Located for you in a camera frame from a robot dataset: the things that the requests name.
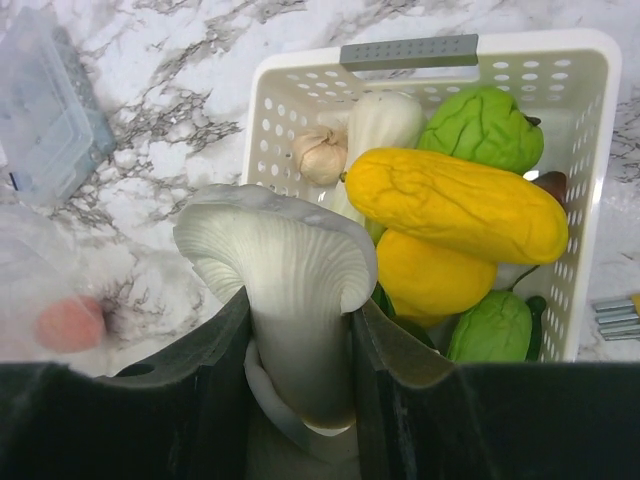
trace marble countertop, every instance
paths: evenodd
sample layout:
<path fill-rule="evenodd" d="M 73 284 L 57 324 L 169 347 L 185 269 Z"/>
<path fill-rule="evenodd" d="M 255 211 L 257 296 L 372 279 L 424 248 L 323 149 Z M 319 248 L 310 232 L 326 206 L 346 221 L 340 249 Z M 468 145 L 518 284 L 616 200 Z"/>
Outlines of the marble countertop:
<path fill-rule="evenodd" d="M 636 0 L 0 0 L 0 32 L 24 5 L 68 29 L 118 139 L 80 191 L 46 212 L 75 238 L 105 299 L 108 372 L 220 308 L 177 254 L 173 216 L 201 186 L 238 182 L 253 72 L 283 51 L 565 27 L 611 35 L 625 65 L 589 298 L 640 291 Z M 14 201 L 6 173 L 0 203 Z M 640 359 L 640 343 L 605 343 L 585 318 L 579 359 Z"/>

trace yellow squash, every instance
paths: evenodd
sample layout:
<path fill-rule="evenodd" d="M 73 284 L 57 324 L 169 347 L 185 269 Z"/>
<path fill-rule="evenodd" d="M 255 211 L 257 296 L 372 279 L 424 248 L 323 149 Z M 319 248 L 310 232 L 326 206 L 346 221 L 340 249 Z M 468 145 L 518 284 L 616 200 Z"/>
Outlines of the yellow squash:
<path fill-rule="evenodd" d="M 521 176 L 430 151 L 379 148 L 346 175 L 364 216 L 492 262 L 552 263 L 569 240 L 562 206 Z"/>
<path fill-rule="evenodd" d="M 497 264 L 386 230 L 376 248 L 378 279 L 398 316 L 424 327 L 480 302 Z"/>

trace garlic bulb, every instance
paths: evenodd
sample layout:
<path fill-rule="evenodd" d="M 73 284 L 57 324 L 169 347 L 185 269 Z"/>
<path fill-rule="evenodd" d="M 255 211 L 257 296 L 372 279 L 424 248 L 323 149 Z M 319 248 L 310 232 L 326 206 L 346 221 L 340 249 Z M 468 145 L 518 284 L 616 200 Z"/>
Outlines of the garlic bulb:
<path fill-rule="evenodd" d="M 311 185 L 330 185 L 347 162 L 347 132 L 318 125 L 298 135 L 291 148 L 296 168 Z"/>

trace basket handle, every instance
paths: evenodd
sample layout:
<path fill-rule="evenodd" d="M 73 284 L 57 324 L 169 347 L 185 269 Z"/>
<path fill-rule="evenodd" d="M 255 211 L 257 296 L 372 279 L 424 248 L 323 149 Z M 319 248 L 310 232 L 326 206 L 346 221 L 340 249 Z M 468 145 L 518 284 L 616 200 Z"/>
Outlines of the basket handle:
<path fill-rule="evenodd" d="M 350 72 L 478 64 L 478 35 L 416 38 L 345 45 L 340 64 Z"/>

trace white plastic basket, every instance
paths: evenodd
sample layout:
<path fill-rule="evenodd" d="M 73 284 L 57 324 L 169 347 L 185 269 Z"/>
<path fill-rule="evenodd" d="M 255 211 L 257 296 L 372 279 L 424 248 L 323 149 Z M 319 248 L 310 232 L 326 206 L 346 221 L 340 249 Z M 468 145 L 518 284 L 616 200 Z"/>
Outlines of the white plastic basket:
<path fill-rule="evenodd" d="M 617 44 L 590 29 L 416 39 L 272 56 L 253 81 L 241 183 L 328 206 L 332 189 L 308 186 L 292 162 L 291 140 L 306 125 L 348 115 L 367 91 L 412 93 L 430 115 L 470 85 L 508 90 L 527 115 L 542 120 L 545 150 L 535 169 L 560 170 L 569 177 L 567 251 L 530 275 L 521 289 L 549 301 L 541 358 L 571 361 L 585 311 L 621 63 Z M 377 72 L 363 74 L 365 68 Z"/>

